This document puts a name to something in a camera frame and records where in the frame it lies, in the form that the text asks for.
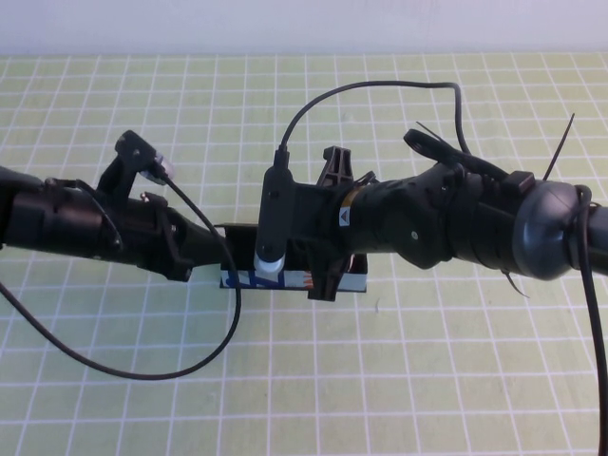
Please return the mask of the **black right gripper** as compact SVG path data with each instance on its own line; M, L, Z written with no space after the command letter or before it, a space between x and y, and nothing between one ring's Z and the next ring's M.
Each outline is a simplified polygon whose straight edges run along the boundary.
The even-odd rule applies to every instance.
M299 255L307 248L321 251L321 255L309 258L313 280L308 291L311 300L336 298L339 283L347 270L347 257L352 255L341 232L339 211L346 196L358 187L352 182L350 149L327 147L323 159L325 165L317 185L291 182L287 190L292 207L288 249Z

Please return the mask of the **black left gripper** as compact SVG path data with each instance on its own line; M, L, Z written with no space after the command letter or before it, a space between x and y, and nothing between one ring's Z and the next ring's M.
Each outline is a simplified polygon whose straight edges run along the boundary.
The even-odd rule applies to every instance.
M223 261L224 237L184 218L162 197L129 199L123 206L109 205L106 212L117 231L106 239L103 260L136 266L169 280L187 280L197 268ZM192 247L191 273L184 247Z

